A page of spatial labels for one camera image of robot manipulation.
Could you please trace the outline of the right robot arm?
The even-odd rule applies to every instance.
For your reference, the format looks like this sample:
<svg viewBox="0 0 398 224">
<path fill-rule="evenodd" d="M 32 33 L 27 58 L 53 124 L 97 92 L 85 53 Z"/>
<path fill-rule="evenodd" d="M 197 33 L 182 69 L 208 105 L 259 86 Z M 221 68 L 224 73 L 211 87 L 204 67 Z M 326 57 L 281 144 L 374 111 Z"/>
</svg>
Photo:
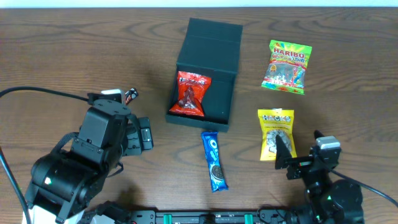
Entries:
<svg viewBox="0 0 398 224">
<path fill-rule="evenodd" d="M 329 173 L 338 165 L 341 144 L 334 136 L 314 131 L 315 144 L 305 157 L 293 157 L 282 138 L 275 137 L 275 168 L 286 169 L 289 180 L 302 179 L 306 204 L 285 213 L 287 223 L 364 223 L 359 184 Z"/>
</svg>

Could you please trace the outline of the green Haribo gummy bag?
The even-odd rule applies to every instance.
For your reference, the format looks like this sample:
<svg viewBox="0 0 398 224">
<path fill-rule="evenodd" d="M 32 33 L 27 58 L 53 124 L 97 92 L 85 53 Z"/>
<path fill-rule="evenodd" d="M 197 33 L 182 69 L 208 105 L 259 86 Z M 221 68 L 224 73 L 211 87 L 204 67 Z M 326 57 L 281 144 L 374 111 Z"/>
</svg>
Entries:
<svg viewBox="0 0 398 224">
<path fill-rule="evenodd" d="M 261 86 L 304 95 L 304 79 L 312 47 L 271 40 L 269 49 L 271 57 Z"/>
</svg>

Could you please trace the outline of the yellow Hacks candy bag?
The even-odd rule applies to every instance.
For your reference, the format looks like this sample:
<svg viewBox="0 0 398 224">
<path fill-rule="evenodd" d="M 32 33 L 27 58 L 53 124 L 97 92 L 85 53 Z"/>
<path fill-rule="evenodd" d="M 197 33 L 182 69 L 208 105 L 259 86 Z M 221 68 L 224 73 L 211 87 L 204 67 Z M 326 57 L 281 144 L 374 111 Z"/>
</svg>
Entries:
<svg viewBox="0 0 398 224">
<path fill-rule="evenodd" d="M 258 109 L 262 131 L 261 161 L 274 161 L 277 153 L 276 136 L 282 138 L 292 157 L 297 157 L 293 139 L 294 110 L 282 108 Z"/>
</svg>

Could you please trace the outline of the red Hacks candy bag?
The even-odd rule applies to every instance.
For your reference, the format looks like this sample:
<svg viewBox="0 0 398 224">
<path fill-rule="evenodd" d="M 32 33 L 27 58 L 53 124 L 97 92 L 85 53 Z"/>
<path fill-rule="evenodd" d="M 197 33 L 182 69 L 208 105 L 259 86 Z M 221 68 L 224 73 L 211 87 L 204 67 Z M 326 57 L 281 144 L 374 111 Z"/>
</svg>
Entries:
<svg viewBox="0 0 398 224">
<path fill-rule="evenodd" d="M 211 85 L 211 77 L 178 71 L 178 101 L 169 109 L 171 113 L 204 117 L 202 100 Z"/>
</svg>

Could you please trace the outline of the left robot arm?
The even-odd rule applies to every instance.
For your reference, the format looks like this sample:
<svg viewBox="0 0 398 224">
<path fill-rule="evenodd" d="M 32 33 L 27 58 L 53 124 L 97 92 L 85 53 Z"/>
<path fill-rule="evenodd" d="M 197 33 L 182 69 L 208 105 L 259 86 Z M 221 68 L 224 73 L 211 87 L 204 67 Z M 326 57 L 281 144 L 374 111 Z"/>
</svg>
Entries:
<svg viewBox="0 0 398 224">
<path fill-rule="evenodd" d="M 55 216 L 55 223 L 65 223 L 102 191 L 122 157 L 153 147 L 147 117 L 138 118 L 118 101 L 95 100 L 79 132 L 65 135 L 33 165 L 27 207 L 43 208 Z"/>
</svg>

